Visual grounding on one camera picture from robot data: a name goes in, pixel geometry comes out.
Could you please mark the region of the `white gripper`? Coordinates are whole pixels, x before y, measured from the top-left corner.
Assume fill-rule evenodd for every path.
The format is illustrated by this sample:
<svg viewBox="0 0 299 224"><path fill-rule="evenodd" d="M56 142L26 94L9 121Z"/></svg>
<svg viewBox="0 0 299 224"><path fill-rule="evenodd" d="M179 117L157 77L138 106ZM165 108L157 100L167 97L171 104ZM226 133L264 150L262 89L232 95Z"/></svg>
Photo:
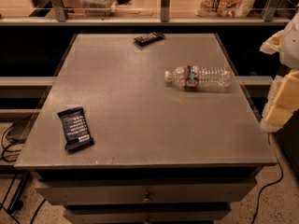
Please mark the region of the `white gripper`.
<svg viewBox="0 0 299 224"><path fill-rule="evenodd" d="M260 46L266 54L279 52L280 62L291 69L299 68L299 13ZM276 75L267 95L260 126L266 133L281 129L299 109L299 70L291 70L285 77Z"/></svg>

